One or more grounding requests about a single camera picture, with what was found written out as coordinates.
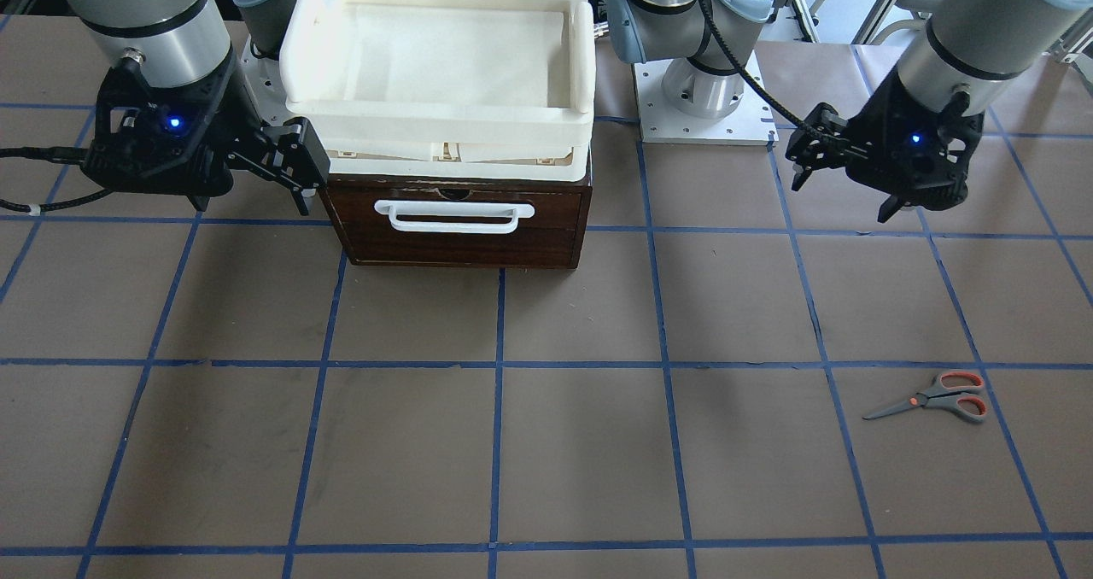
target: wooden cabinet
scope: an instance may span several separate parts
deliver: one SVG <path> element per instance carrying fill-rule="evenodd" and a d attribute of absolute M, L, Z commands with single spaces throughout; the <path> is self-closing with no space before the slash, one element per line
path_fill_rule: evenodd
<path fill-rule="evenodd" d="M 353 264 L 576 268 L 592 185 L 590 170 L 577 182 L 332 174 L 320 193 Z M 400 232 L 393 228 L 391 217 L 376 212 L 376 201 L 522 204 L 531 205 L 534 213 L 519 217 L 512 233 Z M 414 216 L 412 221 L 472 221 L 482 225 L 512 222 L 510 217 L 454 216 Z"/>

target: drawer handle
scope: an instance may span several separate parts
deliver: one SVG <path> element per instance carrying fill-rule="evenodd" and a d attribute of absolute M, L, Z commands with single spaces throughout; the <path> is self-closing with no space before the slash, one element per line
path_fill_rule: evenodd
<path fill-rule="evenodd" d="M 397 232 L 418 233 L 486 233 L 516 232 L 522 217 L 536 214 L 530 204 L 493 204 L 477 201 L 391 201 L 380 199 L 376 212 L 386 214 Z M 433 222 L 399 221 L 398 216 L 507 217 L 508 222 Z"/>

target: scissors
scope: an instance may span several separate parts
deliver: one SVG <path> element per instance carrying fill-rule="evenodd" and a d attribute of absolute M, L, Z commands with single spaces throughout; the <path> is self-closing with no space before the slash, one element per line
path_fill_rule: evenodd
<path fill-rule="evenodd" d="M 965 422 L 980 424 L 987 418 L 987 403 L 979 393 L 986 386 L 979 374 L 943 373 L 933 377 L 933 385 L 886 409 L 862 416 L 863 420 L 879 420 L 910 409 L 943 409 L 960 416 Z"/>

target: white tray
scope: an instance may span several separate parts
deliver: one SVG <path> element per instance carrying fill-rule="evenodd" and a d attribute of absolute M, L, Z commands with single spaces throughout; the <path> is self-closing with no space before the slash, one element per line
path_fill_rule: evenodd
<path fill-rule="evenodd" d="M 297 0 L 281 76 L 334 172 L 585 174 L 587 0 Z"/>

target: scissor blade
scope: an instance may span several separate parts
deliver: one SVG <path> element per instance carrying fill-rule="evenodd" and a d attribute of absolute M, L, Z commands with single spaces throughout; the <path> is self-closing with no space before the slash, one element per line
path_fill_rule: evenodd
<path fill-rule="evenodd" d="M 891 406 L 889 406 L 886 409 L 880 409 L 880 411 L 877 411 L 874 413 L 870 413 L 870 414 L 868 414 L 866 416 L 862 416 L 861 418 L 862 420 L 867 420 L 867 421 L 869 421 L 869 420 L 879 420 L 882 416 L 895 415 L 896 413 L 902 413 L 904 411 L 909 411 L 909 409 L 917 409 L 918 404 L 919 403 L 918 403 L 917 397 L 910 397 L 907 400 L 898 401 L 898 403 L 896 403 L 896 404 L 893 404 L 893 405 L 891 405 Z"/>

